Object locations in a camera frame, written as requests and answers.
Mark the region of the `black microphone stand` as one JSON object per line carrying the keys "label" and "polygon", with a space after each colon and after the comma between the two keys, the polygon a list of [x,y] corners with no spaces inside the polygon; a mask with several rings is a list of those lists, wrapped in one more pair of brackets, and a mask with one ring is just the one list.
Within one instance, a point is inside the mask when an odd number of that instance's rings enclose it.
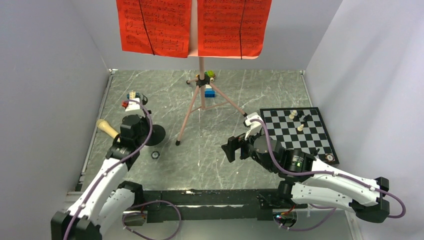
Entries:
{"label": "black microphone stand", "polygon": [[147,143],[145,144],[146,146],[156,146],[158,144],[160,144],[166,136],[166,130],[158,124],[154,124],[152,126],[153,130],[152,130],[152,134],[149,138],[149,140],[147,141]]}

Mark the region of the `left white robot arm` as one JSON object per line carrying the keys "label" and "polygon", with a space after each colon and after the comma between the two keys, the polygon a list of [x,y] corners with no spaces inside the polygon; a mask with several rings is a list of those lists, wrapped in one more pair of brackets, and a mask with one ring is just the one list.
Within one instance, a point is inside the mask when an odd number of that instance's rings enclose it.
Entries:
{"label": "left white robot arm", "polygon": [[53,240],[101,240],[124,210],[137,210],[143,205],[142,186],[123,181],[153,134],[151,111],[144,107],[142,111],[144,117],[125,116],[120,132],[104,119],[96,122],[100,130],[114,138],[113,144],[87,189],[66,211],[53,215]]}

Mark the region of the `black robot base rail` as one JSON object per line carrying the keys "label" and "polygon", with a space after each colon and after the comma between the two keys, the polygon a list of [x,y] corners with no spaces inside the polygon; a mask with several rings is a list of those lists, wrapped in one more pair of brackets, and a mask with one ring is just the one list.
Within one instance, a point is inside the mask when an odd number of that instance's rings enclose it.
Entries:
{"label": "black robot base rail", "polygon": [[143,200],[125,208],[144,213],[148,223],[191,220],[256,219],[271,221],[274,214],[294,205],[276,189],[145,190]]}

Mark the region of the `cream toy microphone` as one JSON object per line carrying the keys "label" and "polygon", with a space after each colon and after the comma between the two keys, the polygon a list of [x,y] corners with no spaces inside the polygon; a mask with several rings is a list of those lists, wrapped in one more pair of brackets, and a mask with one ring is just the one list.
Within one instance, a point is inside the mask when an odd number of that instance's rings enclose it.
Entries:
{"label": "cream toy microphone", "polygon": [[112,128],[111,125],[104,119],[98,119],[96,121],[96,127],[108,134],[113,139],[115,139],[119,135],[119,133],[114,128]]}

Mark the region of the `pink music stand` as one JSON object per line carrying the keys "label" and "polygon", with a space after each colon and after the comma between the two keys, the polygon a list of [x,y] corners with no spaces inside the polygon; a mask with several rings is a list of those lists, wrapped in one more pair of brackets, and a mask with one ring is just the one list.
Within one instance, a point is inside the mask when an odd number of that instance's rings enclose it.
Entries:
{"label": "pink music stand", "polygon": [[206,79],[205,78],[204,72],[206,71],[206,67],[205,67],[205,59],[206,58],[219,58],[219,59],[239,59],[239,58],[223,58],[223,57],[204,57],[204,56],[198,56],[198,49],[197,49],[197,44],[198,44],[198,32],[197,32],[197,29],[198,29],[198,23],[197,23],[198,15],[197,15],[197,13],[198,13],[198,9],[197,9],[197,2],[198,2],[198,0],[196,0],[194,2],[194,6],[196,8],[196,12],[195,12],[194,26],[192,27],[192,29],[195,32],[196,39],[194,41],[194,45],[190,48],[189,55],[191,57],[197,57],[198,58],[199,74],[198,74],[198,76],[195,79],[190,79],[190,80],[187,81],[187,84],[195,83],[195,89],[194,89],[194,94],[193,94],[193,97],[191,99],[190,105],[189,105],[188,110],[186,112],[186,115],[184,117],[183,124],[181,126],[180,132],[179,132],[179,134],[177,136],[177,139],[176,139],[176,142],[175,142],[176,146],[179,146],[181,144],[181,141],[182,141],[182,138],[183,138],[183,134],[184,134],[184,131],[185,131],[185,128],[186,128],[186,125],[187,125],[189,116],[191,115],[192,112],[196,111],[196,109],[194,108],[194,103],[195,103],[195,100],[197,99],[198,96],[200,96],[200,99],[201,99],[201,101],[200,101],[201,102],[201,105],[199,106],[199,109],[200,110],[206,110],[207,109],[207,106],[205,105],[205,96],[204,96],[205,85],[210,85],[214,89],[214,91],[216,93],[218,93],[219,95],[221,95],[225,99],[226,103],[231,104],[244,117],[247,116],[247,113],[243,109],[241,109],[237,104],[235,104],[232,100],[230,100],[228,98],[228,96],[225,95],[221,90],[219,90],[212,82],[210,82],[209,79]]}

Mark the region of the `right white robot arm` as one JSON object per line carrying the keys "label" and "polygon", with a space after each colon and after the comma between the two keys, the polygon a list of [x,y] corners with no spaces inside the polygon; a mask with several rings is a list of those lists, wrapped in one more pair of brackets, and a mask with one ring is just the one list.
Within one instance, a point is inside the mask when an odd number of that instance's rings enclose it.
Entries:
{"label": "right white robot arm", "polygon": [[221,146],[229,162],[251,158],[282,180],[277,190],[260,192],[257,198],[262,209],[284,209],[299,205],[340,208],[359,219],[382,223],[390,214],[390,203],[384,199],[389,181],[384,177],[361,178],[338,170],[311,154],[298,149],[285,149],[265,135],[231,136]]}

